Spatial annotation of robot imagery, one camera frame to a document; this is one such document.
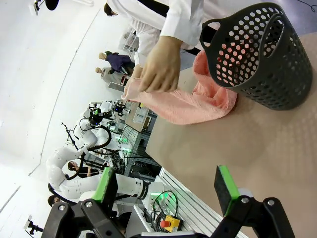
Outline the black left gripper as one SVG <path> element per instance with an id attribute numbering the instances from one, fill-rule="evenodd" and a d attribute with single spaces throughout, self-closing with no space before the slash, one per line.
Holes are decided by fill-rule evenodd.
<path id="1" fill-rule="evenodd" d="M 89 109 L 89 122 L 91 125 L 98 125 L 106 117 L 106 113 L 102 112 L 100 108 Z"/>

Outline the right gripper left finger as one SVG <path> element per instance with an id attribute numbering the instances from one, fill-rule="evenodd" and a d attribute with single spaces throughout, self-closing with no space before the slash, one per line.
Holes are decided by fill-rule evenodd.
<path id="1" fill-rule="evenodd" d="M 97 238 L 122 238 L 110 219 L 118 184 L 114 169 L 105 169 L 92 198 L 75 205 L 55 203 L 43 229 L 45 238 L 78 238 L 82 231 L 92 231 Z"/>

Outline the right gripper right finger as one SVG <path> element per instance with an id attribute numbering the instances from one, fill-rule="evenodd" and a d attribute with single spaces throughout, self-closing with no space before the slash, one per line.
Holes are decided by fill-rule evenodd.
<path id="1" fill-rule="evenodd" d="M 214 188 L 224 217 L 212 238 L 234 238 L 242 227 L 251 227 L 259 238 L 295 236 L 280 200 L 269 197 L 259 202 L 243 193 L 234 183 L 227 166 L 217 166 Z"/>

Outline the person's right hand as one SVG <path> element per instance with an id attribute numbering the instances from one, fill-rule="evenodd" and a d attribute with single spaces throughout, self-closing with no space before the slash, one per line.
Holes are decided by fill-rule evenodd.
<path id="1" fill-rule="evenodd" d="M 142 70 L 143 70 L 143 69 L 140 67 L 139 64 L 135 65 L 131 77 L 133 77 L 133 78 L 140 78 L 140 77 L 141 77 Z"/>

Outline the person's left hand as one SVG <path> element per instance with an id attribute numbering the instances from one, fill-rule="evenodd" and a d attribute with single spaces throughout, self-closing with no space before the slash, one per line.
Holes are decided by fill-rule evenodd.
<path id="1" fill-rule="evenodd" d="M 161 36 L 149 53 L 141 72 L 140 92 L 170 92 L 177 88 L 182 41 Z"/>

